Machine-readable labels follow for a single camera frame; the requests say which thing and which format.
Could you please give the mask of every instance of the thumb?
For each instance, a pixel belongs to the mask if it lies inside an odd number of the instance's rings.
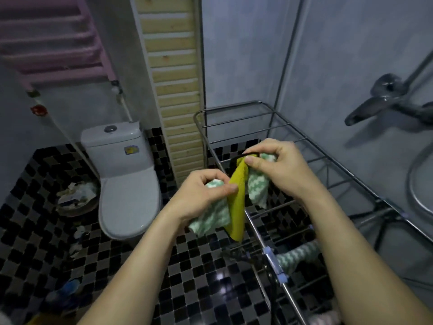
[[[273,164],[271,162],[268,162],[260,157],[247,156],[245,158],[245,163],[251,166],[253,169],[259,170],[260,172],[263,172],[267,175],[270,175],[273,169]]]
[[[218,201],[228,195],[234,194],[238,191],[238,185],[227,184],[219,187],[208,188],[208,195],[210,202]]]

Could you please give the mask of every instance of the towel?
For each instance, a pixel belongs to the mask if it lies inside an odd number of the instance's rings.
[[[287,253],[277,254],[277,260],[288,275],[293,273],[301,261],[313,262],[319,255],[319,242],[312,240]]]
[[[260,157],[275,162],[276,156],[262,153]],[[211,204],[211,206],[197,219],[195,219],[189,228],[201,237],[216,228],[225,227],[233,240],[240,242],[245,229],[245,193],[248,195],[254,205],[266,208],[268,196],[269,178],[260,171],[250,169],[244,157],[237,160],[237,167],[230,183],[238,185],[239,190],[236,194],[230,195]],[[207,183],[209,188],[218,187],[224,183],[221,180],[214,179]]]

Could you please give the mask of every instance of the yellow cloth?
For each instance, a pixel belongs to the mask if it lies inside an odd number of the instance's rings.
[[[237,159],[236,170],[229,181],[231,184],[237,184],[239,190],[237,194],[227,197],[232,223],[225,226],[225,229],[230,237],[238,242],[242,241],[245,229],[245,182],[248,179],[248,166],[244,158]]]

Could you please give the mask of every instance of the flush button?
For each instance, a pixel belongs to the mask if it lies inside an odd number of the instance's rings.
[[[105,127],[104,132],[111,133],[111,132],[114,132],[116,130],[117,130],[117,126],[115,126],[115,125],[108,125],[108,126]]]

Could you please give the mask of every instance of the toilet tank lid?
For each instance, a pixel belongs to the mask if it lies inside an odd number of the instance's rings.
[[[121,122],[83,130],[81,143],[84,147],[94,147],[127,141],[139,136],[141,131],[138,122]]]

